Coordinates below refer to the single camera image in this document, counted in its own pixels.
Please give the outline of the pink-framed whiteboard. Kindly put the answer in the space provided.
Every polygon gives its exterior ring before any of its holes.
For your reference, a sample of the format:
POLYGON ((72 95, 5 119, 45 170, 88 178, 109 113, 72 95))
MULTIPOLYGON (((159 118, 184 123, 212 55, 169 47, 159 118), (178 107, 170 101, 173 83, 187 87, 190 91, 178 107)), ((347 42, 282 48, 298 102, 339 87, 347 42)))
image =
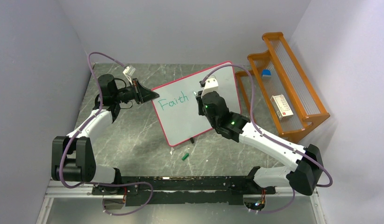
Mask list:
MULTIPOLYGON (((218 94, 230 111, 241 113, 234 69, 230 61, 222 66, 212 75, 219 83, 218 94)), ((198 114, 193 92, 202 90, 199 82, 216 68, 217 65, 153 88, 160 97, 152 103, 169 146, 177 146, 212 129, 207 118, 198 114)))

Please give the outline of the green marker cap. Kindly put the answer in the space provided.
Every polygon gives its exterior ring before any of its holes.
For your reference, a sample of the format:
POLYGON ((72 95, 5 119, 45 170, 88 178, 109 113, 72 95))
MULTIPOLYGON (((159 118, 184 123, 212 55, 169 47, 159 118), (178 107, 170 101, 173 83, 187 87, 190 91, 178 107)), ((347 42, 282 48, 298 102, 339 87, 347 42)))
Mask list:
POLYGON ((185 161, 189 157, 189 153, 186 153, 181 159, 182 161, 185 161))

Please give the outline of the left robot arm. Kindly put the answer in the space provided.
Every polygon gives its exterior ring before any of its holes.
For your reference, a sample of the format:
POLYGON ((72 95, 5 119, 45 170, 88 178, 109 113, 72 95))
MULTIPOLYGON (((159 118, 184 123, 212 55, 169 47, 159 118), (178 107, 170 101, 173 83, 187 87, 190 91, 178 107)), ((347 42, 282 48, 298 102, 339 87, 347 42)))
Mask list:
POLYGON ((52 142, 51 177, 55 181, 104 184, 111 194, 121 192, 123 180, 119 169, 96 164, 92 144, 118 117, 121 103, 146 103, 159 94, 144 87, 137 78, 129 86, 118 88, 111 74, 98 78, 103 99, 95 99, 91 115, 76 130, 57 136, 52 142))

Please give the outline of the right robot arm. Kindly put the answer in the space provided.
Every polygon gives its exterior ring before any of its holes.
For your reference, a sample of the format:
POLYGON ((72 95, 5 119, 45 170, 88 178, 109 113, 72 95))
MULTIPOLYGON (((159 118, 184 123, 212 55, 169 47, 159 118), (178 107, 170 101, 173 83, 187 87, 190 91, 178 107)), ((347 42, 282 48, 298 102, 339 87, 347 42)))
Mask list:
POLYGON ((195 94, 198 114, 207 118, 222 137, 254 147, 282 163, 282 167, 254 168, 246 180, 246 188, 258 193, 266 187, 291 187, 305 196, 313 194, 324 171, 320 150, 284 140, 255 125, 249 118, 231 112, 225 99, 216 91, 195 94))

